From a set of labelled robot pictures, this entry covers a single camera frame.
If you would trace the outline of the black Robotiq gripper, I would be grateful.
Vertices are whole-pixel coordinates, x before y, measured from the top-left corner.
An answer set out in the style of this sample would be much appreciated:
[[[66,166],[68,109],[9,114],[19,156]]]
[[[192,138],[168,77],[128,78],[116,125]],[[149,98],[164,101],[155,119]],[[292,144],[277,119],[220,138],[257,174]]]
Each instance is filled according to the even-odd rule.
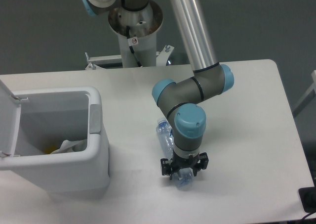
[[[178,156],[176,153],[173,154],[172,159],[161,158],[161,174],[163,176],[169,176],[169,179],[173,179],[173,174],[178,172],[180,169],[191,168],[194,177],[200,170],[207,169],[209,158],[206,152],[199,153],[197,156],[189,155],[188,159]]]

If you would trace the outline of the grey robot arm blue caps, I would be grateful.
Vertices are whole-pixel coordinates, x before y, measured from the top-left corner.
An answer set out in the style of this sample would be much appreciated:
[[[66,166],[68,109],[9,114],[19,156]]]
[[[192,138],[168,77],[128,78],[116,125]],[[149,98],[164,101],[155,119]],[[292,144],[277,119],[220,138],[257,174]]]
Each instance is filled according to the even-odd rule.
[[[153,0],[82,0],[91,16],[108,13],[111,29],[119,40],[125,68],[157,66],[156,34],[163,22]],[[209,159],[199,148],[206,128],[206,114],[199,104],[229,90],[234,75],[215,57],[204,25],[199,0],[171,0],[193,76],[179,83],[164,79],[156,83],[152,96],[172,127],[171,158],[161,159],[164,176],[189,168],[194,174],[207,168]]]

